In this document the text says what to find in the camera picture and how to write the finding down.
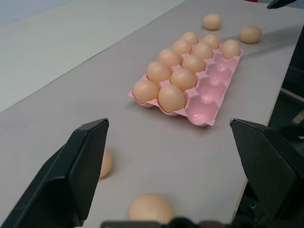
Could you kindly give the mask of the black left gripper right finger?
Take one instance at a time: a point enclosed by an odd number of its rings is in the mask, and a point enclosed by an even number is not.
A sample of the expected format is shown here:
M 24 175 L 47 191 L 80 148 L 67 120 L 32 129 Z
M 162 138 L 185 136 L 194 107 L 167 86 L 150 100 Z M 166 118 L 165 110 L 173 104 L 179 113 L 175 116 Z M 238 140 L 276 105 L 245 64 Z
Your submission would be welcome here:
M 304 226 L 304 142 L 294 127 L 283 135 L 268 126 L 232 119 L 237 151 L 254 198 L 239 205 L 258 228 Z

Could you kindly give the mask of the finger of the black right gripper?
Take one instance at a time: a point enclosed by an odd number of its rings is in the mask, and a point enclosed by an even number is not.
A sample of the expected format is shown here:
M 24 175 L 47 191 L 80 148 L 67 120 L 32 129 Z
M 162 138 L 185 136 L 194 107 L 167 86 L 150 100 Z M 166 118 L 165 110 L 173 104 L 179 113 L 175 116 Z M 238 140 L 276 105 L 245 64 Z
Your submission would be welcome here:
M 267 5 L 267 9 L 279 9 L 289 4 L 294 3 L 296 0 L 273 0 Z

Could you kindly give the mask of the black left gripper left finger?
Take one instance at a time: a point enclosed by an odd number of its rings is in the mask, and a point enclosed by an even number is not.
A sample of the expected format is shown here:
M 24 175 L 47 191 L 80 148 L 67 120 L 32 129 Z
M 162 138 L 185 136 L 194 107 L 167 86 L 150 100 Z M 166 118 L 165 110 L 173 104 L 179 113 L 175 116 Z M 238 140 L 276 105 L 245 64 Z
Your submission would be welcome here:
M 83 124 L 40 168 L 3 228 L 76 228 L 87 219 L 102 167 L 107 118 Z

